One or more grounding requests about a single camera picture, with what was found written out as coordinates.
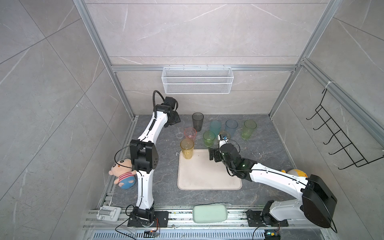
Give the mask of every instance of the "plastic cup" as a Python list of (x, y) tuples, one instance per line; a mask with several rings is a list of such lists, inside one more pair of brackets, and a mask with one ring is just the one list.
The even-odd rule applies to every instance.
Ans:
[(185, 138), (190, 138), (193, 140), (193, 142), (195, 142), (196, 140), (196, 135), (197, 135), (196, 129), (194, 129), (193, 127), (186, 128), (184, 131)]
[(225, 131), (234, 136), (238, 126), (239, 124), (235, 120), (229, 119), (225, 122)]
[(180, 122), (173, 125), (176, 128), (175, 135), (178, 139), (181, 139), (184, 137), (184, 121), (181, 120)]
[(204, 115), (202, 113), (194, 113), (192, 115), (193, 127), (197, 132), (201, 131), (201, 127), (203, 126)]
[(213, 132), (217, 137), (218, 133), (221, 130), (221, 122), (220, 121), (212, 121), (209, 124), (209, 131)]
[(192, 139), (184, 138), (180, 142), (181, 151), (183, 152), (183, 156), (185, 159), (191, 159), (193, 156), (193, 148), (194, 148), (194, 142)]
[(226, 131), (221, 131), (221, 132), (219, 132), (219, 134), (220, 135), (226, 135), (228, 140), (231, 139), (231, 135), (228, 132), (226, 132)]
[(212, 147), (212, 145), (215, 142), (216, 136), (213, 132), (206, 131), (203, 134), (203, 138), (204, 138), (204, 145), (206, 145), (207, 147)]
[(243, 131), (241, 132), (242, 139), (248, 139), (252, 135), (256, 127), (257, 127), (257, 124), (255, 123), (254, 120), (245, 120)]

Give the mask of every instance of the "stuffed toy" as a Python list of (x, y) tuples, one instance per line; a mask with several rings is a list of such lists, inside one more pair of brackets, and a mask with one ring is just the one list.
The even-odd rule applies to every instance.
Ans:
[(119, 161), (119, 164), (114, 164), (108, 172), (110, 175), (118, 177), (113, 183), (119, 184), (122, 189), (128, 189), (135, 184), (136, 171), (132, 171), (132, 163), (130, 159)]
[(288, 172), (286, 172), (288, 174), (291, 174), (291, 175), (295, 175), (295, 176), (299, 176), (299, 177), (308, 177), (305, 172), (299, 170), (299, 169), (292, 169)]

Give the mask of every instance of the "marble wall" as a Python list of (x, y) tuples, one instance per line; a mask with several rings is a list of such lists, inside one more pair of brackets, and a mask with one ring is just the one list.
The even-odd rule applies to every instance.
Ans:
[[(315, 113), (323, 97), (323, 89), (310, 73), (302, 70), (273, 121), (297, 168), (320, 176), (338, 199), (334, 221), (339, 238), (383, 239), (384, 177), (380, 169), (384, 167), (384, 159), (359, 168), (338, 169), (352, 163), (348, 155), (343, 151), (329, 155), (339, 150), (340, 144), (333, 138), (328, 145), (324, 145), (332, 133), (325, 125), (313, 130), (323, 123), (319, 116), (306, 119)], [(382, 146), (330, 93), (326, 93), (322, 105), (367, 160), (383, 155)], [(328, 119), (325, 112), (319, 113)], [(336, 129), (335, 124), (328, 123), (331, 129)], [(344, 145), (347, 144), (345, 137), (341, 134), (337, 136)], [(347, 147), (347, 151), (353, 159), (360, 160), (352, 147)]]
[[(112, 64), (296, 64), (327, 0), (87, 0)], [(288, 72), (235, 72), (230, 94), (177, 94), (180, 113), (266, 114)], [(151, 114), (160, 72), (119, 72)]]
[(384, 1), (344, 0), (310, 59), (384, 126)]
[[(135, 114), (152, 114), (152, 93), (163, 95), (161, 71), (118, 72)], [(268, 114), (289, 71), (234, 71), (229, 94), (171, 94), (179, 103), (179, 114)], [(161, 98), (156, 95), (157, 103)]]
[(0, 9), (0, 239), (75, 239), (130, 119), (71, 0)]
[[(384, 2), (380, 0), (344, 0), (309, 59), (384, 125), (383, 11)], [(321, 125), (318, 116), (306, 120), (314, 114), (323, 89), (302, 70), (273, 120), (297, 167), (325, 177), (338, 198), (335, 223), (339, 236), (383, 240), (384, 159), (359, 168), (338, 169), (351, 164), (351, 160), (342, 151), (329, 155), (340, 146), (335, 138), (324, 145), (332, 134), (325, 126), (313, 130)], [(323, 106), (368, 161), (383, 156), (383, 147), (329, 93)], [(349, 143), (338, 136), (344, 146)], [(355, 149), (347, 147), (347, 151), (353, 159), (361, 159)]]
[(113, 64), (296, 64), (324, 0), (88, 0)]

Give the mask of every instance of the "rubber mat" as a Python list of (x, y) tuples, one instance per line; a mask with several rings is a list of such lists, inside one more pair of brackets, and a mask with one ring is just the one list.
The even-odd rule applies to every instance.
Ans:
[(181, 190), (238, 190), (242, 182), (229, 176), (222, 162), (210, 161), (208, 149), (194, 149), (191, 159), (180, 152), (177, 186)]

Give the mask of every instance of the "white bracket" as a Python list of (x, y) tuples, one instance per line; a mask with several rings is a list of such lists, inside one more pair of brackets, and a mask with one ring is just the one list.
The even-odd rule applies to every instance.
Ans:
[(117, 222), (121, 212), (120, 207), (101, 206), (96, 218), (101, 221)]

